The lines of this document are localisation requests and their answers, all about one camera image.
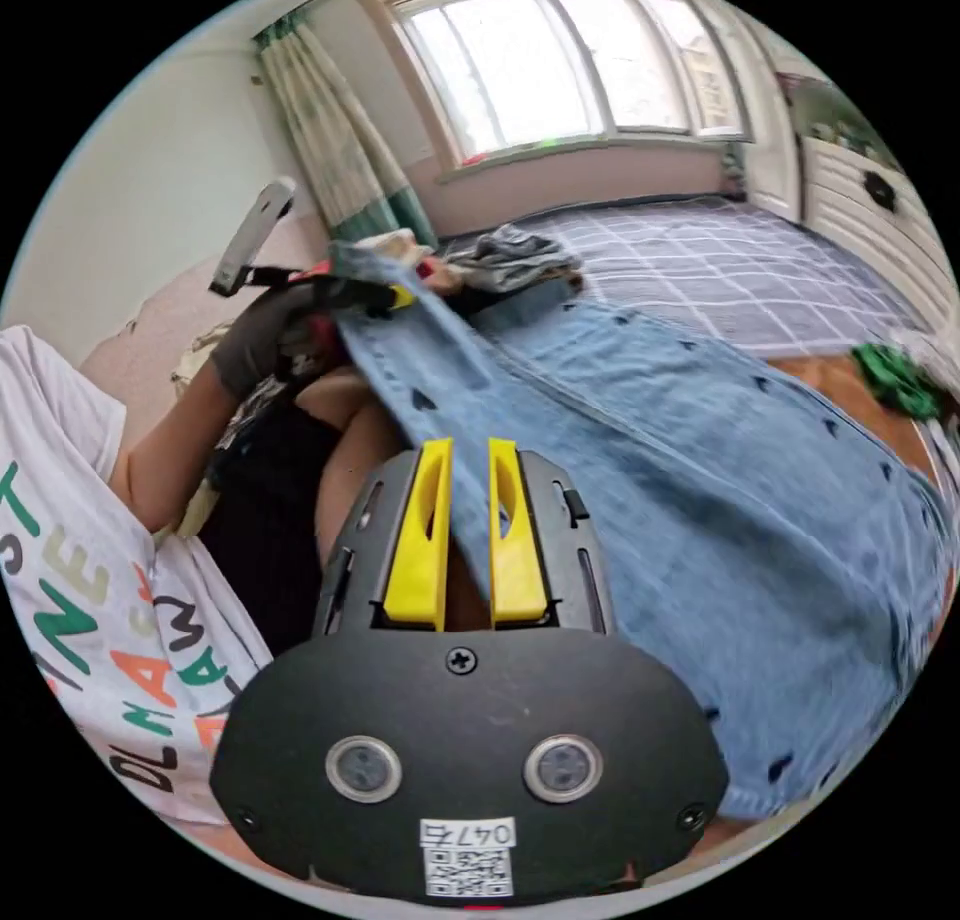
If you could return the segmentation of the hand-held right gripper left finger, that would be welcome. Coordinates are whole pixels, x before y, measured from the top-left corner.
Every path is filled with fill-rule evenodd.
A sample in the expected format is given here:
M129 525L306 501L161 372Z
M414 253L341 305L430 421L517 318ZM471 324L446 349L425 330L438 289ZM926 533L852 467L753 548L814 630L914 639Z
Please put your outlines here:
M452 467L452 438L433 439L420 448L383 600L393 624L445 628Z

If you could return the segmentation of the person's left hand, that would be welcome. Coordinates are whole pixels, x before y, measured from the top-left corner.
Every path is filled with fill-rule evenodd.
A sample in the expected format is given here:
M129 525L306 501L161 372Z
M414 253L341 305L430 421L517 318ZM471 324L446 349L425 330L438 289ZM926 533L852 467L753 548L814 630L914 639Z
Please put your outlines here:
M318 364L332 348L319 285L298 282L266 291L232 322L210 363L227 394L246 400L265 380L280 380L301 359Z

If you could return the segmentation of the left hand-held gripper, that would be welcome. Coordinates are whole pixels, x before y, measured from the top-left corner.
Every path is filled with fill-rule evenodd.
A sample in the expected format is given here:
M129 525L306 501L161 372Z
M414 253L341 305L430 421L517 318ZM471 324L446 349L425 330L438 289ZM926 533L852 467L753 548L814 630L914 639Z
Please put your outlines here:
M326 271L328 264L298 271L294 268L245 265L241 284L270 290L303 286L313 294L317 310L304 320L304 338L278 361L274 376L290 382L322 374L343 358L344 348L333 320L342 310L360 311L368 316L384 317L409 307L416 295L404 286L382 286L370 281L342 278Z

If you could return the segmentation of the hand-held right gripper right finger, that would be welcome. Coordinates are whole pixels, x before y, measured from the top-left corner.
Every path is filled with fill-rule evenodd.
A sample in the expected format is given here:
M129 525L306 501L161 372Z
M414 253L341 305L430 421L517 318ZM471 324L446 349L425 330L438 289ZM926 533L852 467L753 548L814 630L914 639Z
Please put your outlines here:
M547 612L547 592L516 444L491 438L488 466L492 624L511 627L536 623Z

